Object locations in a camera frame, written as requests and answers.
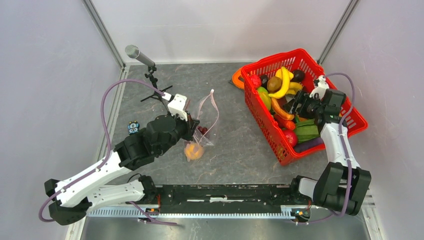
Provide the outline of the clear zip top bag pink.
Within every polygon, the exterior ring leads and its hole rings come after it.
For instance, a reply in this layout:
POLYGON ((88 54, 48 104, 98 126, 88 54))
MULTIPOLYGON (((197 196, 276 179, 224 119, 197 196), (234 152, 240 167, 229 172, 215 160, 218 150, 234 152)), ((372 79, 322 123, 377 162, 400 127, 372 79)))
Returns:
POLYGON ((202 135, 198 131, 198 127, 197 127, 193 135, 193 140, 185 141, 183 146, 185 148, 185 146, 189 143, 197 143, 203 147, 204 153, 205 153, 206 150, 212 148, 215 145, 218 138, 218 124, 220 121, 220 111, 215 101, 214 89, 211 89, 207 96, 203 97, 194 105, 192 116, 195 119, 200 120, 200 124, 198 126, 208 128, 208 132, 205 135, 202 135))

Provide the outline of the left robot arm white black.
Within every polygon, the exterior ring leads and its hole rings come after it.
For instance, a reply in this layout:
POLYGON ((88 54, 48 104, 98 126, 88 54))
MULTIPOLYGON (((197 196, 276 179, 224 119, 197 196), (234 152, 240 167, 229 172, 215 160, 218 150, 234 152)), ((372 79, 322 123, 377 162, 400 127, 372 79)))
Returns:
POLYGON ((146 127, 127 136, 107 155, 75 176, 44 183, 50 221, 62 226, 83 219, 87 213, 118 203, 153 203, 158 195, 150 176, 121 185, 108 185, 120 176, 154 162, 179 140, 192 140, 200 121, 187 115, 159 115, 146 127))

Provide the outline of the green leafy vegetable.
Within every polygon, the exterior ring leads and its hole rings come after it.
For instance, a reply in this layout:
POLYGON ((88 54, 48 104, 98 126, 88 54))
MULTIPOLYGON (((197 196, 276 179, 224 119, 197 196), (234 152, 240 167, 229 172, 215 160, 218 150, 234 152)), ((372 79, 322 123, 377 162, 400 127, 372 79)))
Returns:
POLYGON ((297 136, 298 143, 320 137, 320 132, 314 119, 297 122, 293 131, 297 136))

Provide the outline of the dark red grape bunch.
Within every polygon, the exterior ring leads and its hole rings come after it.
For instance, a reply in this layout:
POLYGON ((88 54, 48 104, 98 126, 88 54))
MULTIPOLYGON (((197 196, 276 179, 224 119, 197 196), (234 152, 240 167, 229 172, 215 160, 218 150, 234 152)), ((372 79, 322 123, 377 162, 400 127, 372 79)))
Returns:
POLYGON ((208 132, 208 128, 207 127, 202 127, 202 126, 198 126, 197 130, 202 134, 205 135, 208 132))

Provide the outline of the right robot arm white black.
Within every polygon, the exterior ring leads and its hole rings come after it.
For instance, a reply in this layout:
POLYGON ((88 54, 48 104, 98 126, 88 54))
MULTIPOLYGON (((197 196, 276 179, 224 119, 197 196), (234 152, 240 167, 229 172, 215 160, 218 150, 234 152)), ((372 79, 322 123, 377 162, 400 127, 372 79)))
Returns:
POLYGON ((297 176, 292 180, 294 186, 289 189, 288 196, 295 204, 311 198, 315 205, 339 216, 355 216, 361 209, 372 177, 368 170, 361 169, 350 147, 346 117, 340 115, 346 100, 346 94, 336 89, 326 89, 322 98, 301 90, 288 103, 290 113, 314 120, 328 158, 318 180, 297 176))

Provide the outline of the orange fruit with leaf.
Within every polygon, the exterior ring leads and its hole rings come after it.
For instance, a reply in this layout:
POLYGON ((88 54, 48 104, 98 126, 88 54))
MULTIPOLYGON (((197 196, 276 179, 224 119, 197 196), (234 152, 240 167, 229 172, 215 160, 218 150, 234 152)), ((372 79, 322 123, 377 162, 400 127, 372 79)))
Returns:
POLYGON ((184 154, 188 162, 201 158, 204 154, 204 148, 198 143, 188 143, 184 148, 184 154))

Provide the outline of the red strawberry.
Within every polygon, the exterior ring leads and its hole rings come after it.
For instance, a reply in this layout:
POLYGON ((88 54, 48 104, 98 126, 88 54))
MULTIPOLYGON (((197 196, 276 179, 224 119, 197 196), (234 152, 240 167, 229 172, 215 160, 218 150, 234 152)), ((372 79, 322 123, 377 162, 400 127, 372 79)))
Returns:
POLYGON ((249 77, 249 79, 255 90, 262 86, 262 80, 258 75, 253 74, 249 77))

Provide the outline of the black tripod stand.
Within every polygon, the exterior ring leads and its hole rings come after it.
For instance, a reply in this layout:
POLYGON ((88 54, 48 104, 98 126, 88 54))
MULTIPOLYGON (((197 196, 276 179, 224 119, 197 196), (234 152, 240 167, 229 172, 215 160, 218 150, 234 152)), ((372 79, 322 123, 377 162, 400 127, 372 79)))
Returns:
MULTIPOLYGON (((158 79, 156 77, 154 77, 154 72, 156 70, 157 70, 157 67, 156 67, 155 64, 153 66, 148 66, 148 73, 145 73, 144 75, 147 79, 149 79, 152 86, 155 89, 159 90, 158 85, 157 85, 158 79)), ((154 91, 153 94, 149 95, 148 97, 141 99, 140 102, 147 101, 148 99, 157 100, 157 101, 161 102, 162 104, 164 104, 162 96, 159 93, 157 93, 156 91, 154 91)))

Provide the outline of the papaya slice orange brown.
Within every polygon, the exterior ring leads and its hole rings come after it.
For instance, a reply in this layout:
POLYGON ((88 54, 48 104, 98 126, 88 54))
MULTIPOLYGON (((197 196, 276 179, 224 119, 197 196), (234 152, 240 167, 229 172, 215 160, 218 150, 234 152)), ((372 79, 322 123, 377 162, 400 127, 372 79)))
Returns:
POLYGON ((292 121, 295 117, 293 114, 290 114, 283 110, 282 107, 279 105, 278 99, 276 98, 271 98, 271 108, 277 115, 279 115, 284 120, 292 121))

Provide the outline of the small blue robot toy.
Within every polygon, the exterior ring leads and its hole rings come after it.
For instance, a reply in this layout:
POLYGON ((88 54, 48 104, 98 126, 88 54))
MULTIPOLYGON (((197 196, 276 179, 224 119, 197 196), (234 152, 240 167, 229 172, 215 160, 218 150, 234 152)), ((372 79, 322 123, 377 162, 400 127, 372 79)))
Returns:
POLYGON ((129 135, 133 135, 135 133, 138 133, 140 130, 140 124, 135 120, 135 121, 130 121, 128 126, 128 134, 129 135))

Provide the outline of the red apple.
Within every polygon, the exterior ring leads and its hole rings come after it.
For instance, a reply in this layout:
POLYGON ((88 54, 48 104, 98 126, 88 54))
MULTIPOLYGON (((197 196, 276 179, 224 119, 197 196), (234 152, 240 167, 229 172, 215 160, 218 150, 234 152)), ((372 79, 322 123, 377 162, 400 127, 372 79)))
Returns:
POLYGON ((283 135, 286 137, 289 145, 294 148, 298 144, 298 137, 293 130, 284 129, 283 135))

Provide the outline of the orange carrot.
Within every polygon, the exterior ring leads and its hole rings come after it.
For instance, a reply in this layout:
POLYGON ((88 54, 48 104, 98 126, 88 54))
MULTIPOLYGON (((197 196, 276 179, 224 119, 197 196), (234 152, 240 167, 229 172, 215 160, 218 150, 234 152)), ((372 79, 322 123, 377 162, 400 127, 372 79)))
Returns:
POLYGON ((283 119, 278 114, 273 116, 274 120, 277 122, 277 125, 281 129, 287 129, 293 131, 296 128, 296 124, 292 120, 283 119))

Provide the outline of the dark mangosteen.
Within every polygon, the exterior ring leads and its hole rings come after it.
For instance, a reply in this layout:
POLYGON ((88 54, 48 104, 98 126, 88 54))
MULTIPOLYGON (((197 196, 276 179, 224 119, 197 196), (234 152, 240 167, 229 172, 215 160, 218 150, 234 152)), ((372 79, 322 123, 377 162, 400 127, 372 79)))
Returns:
POLYGON ((260 75, 259 78, 261 80, 261 87, 267 88, 269 77, 266 74, 263 74, 263 75, 260 75))

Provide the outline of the green apple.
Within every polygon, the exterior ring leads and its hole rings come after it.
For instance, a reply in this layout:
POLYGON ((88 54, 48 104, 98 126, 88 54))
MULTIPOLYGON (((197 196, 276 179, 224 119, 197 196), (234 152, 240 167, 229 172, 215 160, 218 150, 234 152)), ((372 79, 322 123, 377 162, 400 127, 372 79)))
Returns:
POLYGON ((270 111, 272 108, 272 101, 271 101, 271 98, 269 97, 268 90, 262 86, 258 87, 256 90, 258 92, 260 99, 264 103, 266 109, 270 111))

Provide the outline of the yellow banana bunch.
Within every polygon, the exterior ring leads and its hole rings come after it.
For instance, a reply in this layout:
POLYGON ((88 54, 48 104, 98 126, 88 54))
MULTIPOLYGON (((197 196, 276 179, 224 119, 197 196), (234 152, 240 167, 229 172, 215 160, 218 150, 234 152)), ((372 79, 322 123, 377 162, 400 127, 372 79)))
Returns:
POLYGON ((281 67, 277 70, 274 76, 282 79, 282 86, 279 91, 268 93, 271 98, 281 99, 285 95, 296 95, 297 92, 302 90, 304 87, 301 83, 291 81, 293 73, 285 67, 281 67))

